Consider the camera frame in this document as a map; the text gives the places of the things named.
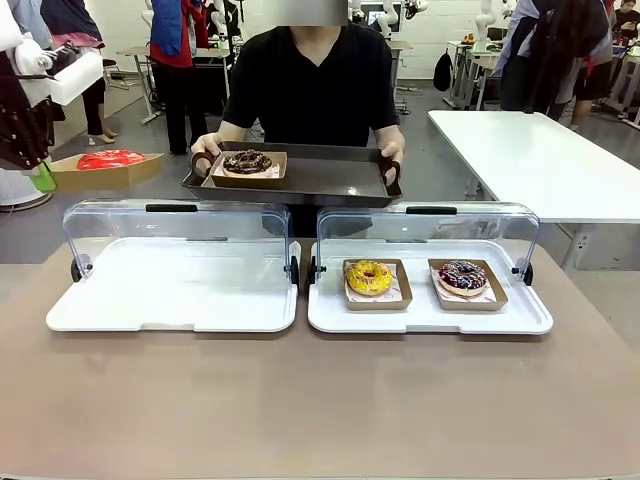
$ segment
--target white table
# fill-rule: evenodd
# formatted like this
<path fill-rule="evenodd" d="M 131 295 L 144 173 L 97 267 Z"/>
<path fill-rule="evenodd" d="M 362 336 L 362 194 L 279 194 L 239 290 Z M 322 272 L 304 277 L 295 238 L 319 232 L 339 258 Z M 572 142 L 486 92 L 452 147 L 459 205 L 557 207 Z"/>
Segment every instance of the white table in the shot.
<path fill-rule="evenodd" d="M 146 125 L 150 121 L 158 118 L 161 115 L 161 112 L 156 112 L 151 106 L 151 101 L 149 100 L 150 88 L 147 85 L 146 79 L 142 73 L 141 63 L 139 57 L 145 57 L 145 62 L 147 57 L 151 54 L 150 48 L 147 47 L 131 47 L 125 50 L 121 50 L 116 52 L 118 55 L 124 55 L 125 57 L 133 57 L 136 62 L 136 69 L 138 70 L 138 75 L 140 77 L 140 83 L 142 85 L 142 92 L 144 93 L 144 101 L 147 106 L 148 116 L 142 119 L 142 125 Z M 220 48 L 198 48 L 196 53 L 196 58 L 221 58 L 222 66 L 224 68 L 224 83 L 227 91 L 227 98 L 229 98 L 230 89 L 229 89 L 229 71 L 227 68 L 227 57 L 230 55 L 229 50 L 220 49 Z"/>
<path fill-rule="evenodd" d="M 431 111 L 429 118 L 500 202 L 542 223 L 579 224 L 562 262 L 577 268 L 597 225 L 640 224 L 640 171 L 541 114 Z"/>

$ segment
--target black serving tray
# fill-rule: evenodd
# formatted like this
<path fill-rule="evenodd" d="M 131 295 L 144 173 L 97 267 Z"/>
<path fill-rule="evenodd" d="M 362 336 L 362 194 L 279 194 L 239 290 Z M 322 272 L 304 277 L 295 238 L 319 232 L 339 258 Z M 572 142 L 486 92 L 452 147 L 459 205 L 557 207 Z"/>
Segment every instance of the black serving tray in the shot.
<path fill-rule="evenodd" d="M 384 158 L 378 149 L 245 142 L 220 145 L 223 152 L 249 149 L 287 154 L 282 188 L 216 187 L 208 177 L 215 161 L 209 153 L 194 155 L 182 186 L 201 200 L 317 207 L 384 208 L 402 196 L 400 165 Z M 397 170 L 396 180 L 387 187 L 384 174 L 392 168 Z"/>

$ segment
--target black bag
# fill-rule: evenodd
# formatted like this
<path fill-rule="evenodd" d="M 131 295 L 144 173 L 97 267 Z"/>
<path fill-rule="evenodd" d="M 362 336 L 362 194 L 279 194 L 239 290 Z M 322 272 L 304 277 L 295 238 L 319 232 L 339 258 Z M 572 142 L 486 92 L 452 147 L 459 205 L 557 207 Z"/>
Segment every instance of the black bag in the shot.
<path fill-rule="evenodd" d="M 441 92 L 446 92 L 451 86 L 451 74 L 453 73 L 453 63 L 449 52 L 446 51 L 438 60 L 436 70 L 433 73 L 433 86 Z"/>

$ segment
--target chocolate donut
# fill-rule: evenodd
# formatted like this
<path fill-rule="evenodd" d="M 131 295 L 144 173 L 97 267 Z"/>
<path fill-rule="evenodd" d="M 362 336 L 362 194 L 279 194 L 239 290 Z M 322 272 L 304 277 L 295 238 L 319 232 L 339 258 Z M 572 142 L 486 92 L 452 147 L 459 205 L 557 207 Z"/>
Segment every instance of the chocolate donut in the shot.
<path fill-rule="evenodd" d="M 222 167 L 236 175 L 255 175 L 266 172 L 272 165 L 273 162 L 266 155 L 255 150 L 247 150 L 225 158 Z"/>
<path fill-rule="evenodd" d="M 473 297 L 482 293 L 489 281 L 484 269 L 465 260 L 445 263 L 438 275 L 447 290 L 463 297 Z"/>

